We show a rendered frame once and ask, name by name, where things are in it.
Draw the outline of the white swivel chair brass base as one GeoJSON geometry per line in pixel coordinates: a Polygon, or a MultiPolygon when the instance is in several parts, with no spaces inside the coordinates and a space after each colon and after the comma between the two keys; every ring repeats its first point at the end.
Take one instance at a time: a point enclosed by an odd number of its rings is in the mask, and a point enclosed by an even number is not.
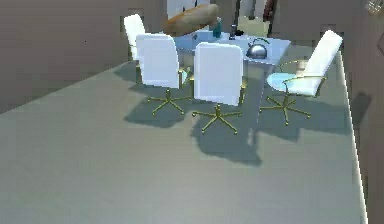
{"type": "Polygon", "coordinates": [[[223,43],[201,42],[194,56],[193,98],[213,102],[214,112],[193,111],[192,116],[207,116],[211,120],[201,129],[202,133],[220,121],[235,135],[238,130],[226,117],[241,116],[241,111],[224,113],[222,105],[240,106],[245,98],[243,84],[244,59],[239,46],[223,43]]]}
{"type": "Polygon", "coordinates": [[[183,115],[184,110],[176,104],[176,101],[185,100],[185,97],[173,98],[171,90],[183,87],[191,68],[180,66],[174,39],[162,33],[139,34],[136,38],[136,47],[142,83],[165,88],[164,98],[147,98],[147,102],[160,102],[160,105],[152,110],[152,115],[155,116],[167,104],[172,105],[183,115]]]}
{"type": "Polygon", "coordinates": [[[272,96],[267,96],[267,102],[273,102],[273,106],[261,106],[259,112],[266,110],[281,110],[284,115],[284,124],[289,125],[288,112],[296,112],[311,118],[309,112],[305,112],[293,105],[296,100],[290,100],[291,96],[303,96],[317,98],[324,82],[327,80],[326,72],[333,62],[343,42],[343,38],[332,30],[327,30],[320,38],[311,57],[307,61],[304,70],[301,73],[286,73],[282,67],[291,64],[291,61],[279,64],[279,72],[270,74],[266,82],[274,90],[284,93],[281,102],[272,96]]]}
{"type": "Polygon", "coordinates": [[[139,14],[133,14],[125,17],[123,19],[123,24],[125,32],[127,35],[131,58],[133,60],[137,59],[137,47],[136,47],[136,37],[139,34],[145,33],[145,27],[142,21],[142,18],[139,14]]]}

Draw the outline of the teal bottle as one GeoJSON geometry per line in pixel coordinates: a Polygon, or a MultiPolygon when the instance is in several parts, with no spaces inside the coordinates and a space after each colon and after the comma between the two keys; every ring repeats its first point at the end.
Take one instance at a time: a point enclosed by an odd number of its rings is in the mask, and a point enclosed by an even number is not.
{"type": "Polygon", "coordinates": [[[217,24],[215,28],[213,29],[213,36],[215,38],[220,38],[221,37],[221,30],[222,30],[222,21],[220,17],[217,17],[217,24]]]}

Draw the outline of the silver kettle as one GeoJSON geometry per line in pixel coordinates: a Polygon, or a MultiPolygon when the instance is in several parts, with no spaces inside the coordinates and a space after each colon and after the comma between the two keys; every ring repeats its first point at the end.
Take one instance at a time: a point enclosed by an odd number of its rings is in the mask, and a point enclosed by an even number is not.
{"type": "Polygon", "coordinates": [[[266,44],[269,41],[265,38],[257,37],[252,42],[248,43],[246,56],[252,59],[265,59],[267,57],[266,44]]]}

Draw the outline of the pale blue dining table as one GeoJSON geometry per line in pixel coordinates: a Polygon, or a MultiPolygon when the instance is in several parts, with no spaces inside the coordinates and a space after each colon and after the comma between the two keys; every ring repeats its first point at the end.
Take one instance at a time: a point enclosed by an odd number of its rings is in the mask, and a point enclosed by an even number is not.
{"type": "Polygon", "coordinates": [[[248,43],[252,42],[255,38],[255,36],[236,36],[235,40],[229,40],[229,34],[228,33],[222,33],[220,38],[215,38],[213,36],[212,31],[208,30],[202,30],[202,31],[196,31],[192,34],[187,34],[182,37],[176,38],[176,47],[178,49],[182,49],[184,51],[193,52],[195,56],[195,49],[196,46],[201,42],[208,42],[208,43],[223,43],[223,44],[231,44],[239,46],[242,49],[243,52],[243,59],[244,59],[244,74],[243,74],[243,84],[246,85],[248,81],[248,64],[256,64],[256,65],[263,65],[265,66],[264,74],[261,78],[261,83],[258,87],[254,88],[251,91],[251,101],[255,104],[256,112],[258,115],[259,108],[261,107],[261,97],[263,95],[263,83],[266,80],[266,74],[270,73],[272,69],[279,63],[281,57],[287,50],[288,46],[290,45],[289,40],[280,40],[280,39],[273,39],[273,38],[265,38],[269,41],[269,44],[266,44],[267,48],[267,57],[265,59],[252,59],[248,58],[246,56],[246,52],[248,50],[248,43]]]}

